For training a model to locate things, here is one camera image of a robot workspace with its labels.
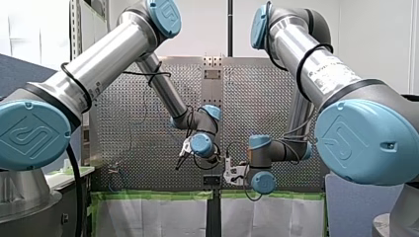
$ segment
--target logo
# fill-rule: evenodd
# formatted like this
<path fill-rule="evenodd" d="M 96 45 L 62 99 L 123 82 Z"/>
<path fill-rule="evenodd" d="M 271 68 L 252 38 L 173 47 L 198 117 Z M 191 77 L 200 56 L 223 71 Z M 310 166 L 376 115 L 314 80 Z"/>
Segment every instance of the logo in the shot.
<path fill-rule="evenodd" d="M 0 136 L 0 142 L 30 159 L 36 159 L 59 133 L 34 115 L 26 116 Z"/>
<path fill-rule="evenodd" d="M 350 123 L 342 117 L 333 122 L 321 138 L 321 143 L 344 168 L 368 147 L 362 135 L 352 129 Z"/>
<path fill-rule="evenodd" d="M 166 1 L 162 4 L 161 12 L 164 18 L 172 22 L 172 26 L 174 26 L 178 22 L 179 17 L 176 15 L 176 10 L 174 9 L 174 6 L 169 1 Z"/>

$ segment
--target blue cap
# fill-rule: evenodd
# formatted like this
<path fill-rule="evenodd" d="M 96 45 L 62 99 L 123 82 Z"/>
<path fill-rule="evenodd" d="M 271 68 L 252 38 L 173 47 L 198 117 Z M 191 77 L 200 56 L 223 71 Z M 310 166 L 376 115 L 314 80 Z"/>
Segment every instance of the blue cap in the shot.
<path fill-rule="evenodd" d="M 252 31 L 250 33 L 250 43 L 255 49 L 264 48 L 264 38 L 266 34 L 266 5 L 262 5 L 255 13 L 253 18 Z"/>
<path fill-rule="evenodd" d="M 304 156 L 302 156 L 301 160 L 308 160 L 309 158 L 311 158 L 311 153 L 312 153 L 312 145 L 308 141 L 307 142 L 307 149 L 305 150 L 305 154 L 304 154 Z"/>
<path fill-rule="evenodd" d="M 208 135 L 199 132 L 192 137 L 191 149 L 201 157 L 209 157 L 212 155 L 212 141 Z"/>
<path fill-rule="evenodd" d="M 252 178 L 252 189 L 261 195 L 269 195 L 275 190 L 276 179 L 271 172 L 260 171 Z"/>
<path fill-rule="evenodd" d="M 221 119 L 221 110 L 217 106 L 213 105 L 204 105 L 203 108 L 209 112 L 209 115 L 212 116 L 214 119 Z"/>
<path fill-rule="evenodd" d="M 366 100 L 336 102 L 314 132 L 324 163 L 358 184 L 394 186 L 419 173 L 419 134 L 406 118 Z"/>
<path fill-rule="evenodd" d="M 24 171 L 58 159 L 71 137 L 67 117 L 50 104 L 14 101 L 0 105 L 0 168 Z"/>
<path fill-rule="evenodd" d="M 158 30 L 167 38 L 181 32 L 182 20 L 173 0 L 147 0 L 150 17 Z"/>
<path fill-rule="evenodd" d="M 269 145 L 272 139 L 270 135 L 251 135 L 249 137 L 249 149 L 256 150 Z"/>

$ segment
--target white wall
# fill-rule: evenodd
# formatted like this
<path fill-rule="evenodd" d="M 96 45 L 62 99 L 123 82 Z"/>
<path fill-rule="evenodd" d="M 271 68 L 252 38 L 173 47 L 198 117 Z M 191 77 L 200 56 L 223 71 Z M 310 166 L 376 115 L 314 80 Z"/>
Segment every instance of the white wall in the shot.
<path fill-rule="evenodd" d="M 0 53 L 56 70 L 70 60 L 68 0 L 0 0 L 0 6 Z"/>
<path fill-rule="evenodd" d="M 413 64 L 415 2 L 341 0 L 341 59 L 363 78 L 377 78 L 399 93 L 412 93 L 413 72 L 419 68 Z"/>
<path fill-rule="evenodd" d="M 110 25 L 116 25 L 119 14 L 135 0 L 110 0 Z M 182 14 L 182 31 L 163 43 L 159 55 L 227 54 L 227 1 L 176 0 Z M 234 0 L 234 56 L 261 56 L 266 53 L 250 46 L 253 15 L 265 0 Z M 312 8 L 328 21 L 333 45 L 339 50 L 339 0 L 273 0 L 276 6 Z"/>

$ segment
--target metal pole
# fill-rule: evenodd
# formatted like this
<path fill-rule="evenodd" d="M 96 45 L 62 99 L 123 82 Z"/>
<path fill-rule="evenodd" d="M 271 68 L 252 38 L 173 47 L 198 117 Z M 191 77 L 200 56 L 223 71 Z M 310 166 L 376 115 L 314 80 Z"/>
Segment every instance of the metal pole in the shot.
<path fill-rule="evenodd" d="M 233 56 L 233 0 L 228 0 L 228 56 Z"/>

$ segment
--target pegboard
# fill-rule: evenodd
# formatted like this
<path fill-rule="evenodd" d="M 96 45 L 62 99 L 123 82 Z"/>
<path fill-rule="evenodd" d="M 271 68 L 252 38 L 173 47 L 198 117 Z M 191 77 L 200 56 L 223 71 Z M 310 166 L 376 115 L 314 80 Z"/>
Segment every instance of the pegboard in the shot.
<path fill-rule="evenodd" d="M 224 152 L 228 143 L 242 142 L 230 148 L 235 164 L 246 160 L 249 135 L 270 134 L 279 138 L 284 133 L 293 78 L 268 59 L 223 58 L 222 64 L 217 64 L 222 76 L 213 82 L 204 79 L 209 67 L 207 57 L 168 57 L 162 61 L 163 70 L 172 73 L 185 104 L 197 109 L 208 104 L 210 97 L 216 97 L 222 109 L 219 147 Z M 136 65 L 128 70 L 139 72 Z M 93 190 L 108 189 L 111 177 L 108 167 L 115 162 L 121 162 L 124 178 L 113 175 L 114 189 L 202 190 L 203 175 L 209 172 L 195 167 L 192 159 L 180 171 L 174 169 L 185 131 L 170 127 L 169 117 L 145 78 L 120 76 L 100 96 L 91 113 L 91 154 L 103 161 L 102 168 L 93 176 Z M 287 191 L 319 192 L 325 172 L 316 150 L 310 160 L 297 166 L 276 163 L 273 167 L 278 189 Z M 222 169 L 211 173 L 221 174 Z M 237 189 L 226 184 L 223 187 Z"/>
<path fill-rule="evenodd" d="M 286 132 L 294 79 L 289 72 L 263 58 L 225 58 L 223 73 L 222 146 L 226 148 L 230 142 L 239 142 L 229 149 L 233 165 L 237 165 L 247 158 L 250 135 L 269 134 L 275 139 Z M 315 143 L 313 128 L 312 123 L 309 138 L 312 144 Z M 277 178 L 278 190 L 321 192 L 327 170 L 314 148 L 309 160 L 298 165 L 274 163 L 272 172 Z M 227 184 L 224 188 L 237 189 Z"/>
<path fill-rule="evenodd" d="M 165 58 L 162 65 L 162 71 L 172 73 L 185 104 L 195 109 L 201 105 L 202 61 Z M 134 64 L 127 71 L 140 72 Z M 119 162 L 123 177 L 113 175 L 114 190 L 200 190 L 203 174 L 192 159 L 175 171 L 186 131 L 172 128 L 169 117 L 144 77 L 122 74 L 98 98 L 91 113 L 91 154 L 103 163 L 93 176 L 92 188 L 107 190 L 108 167 Z"/>

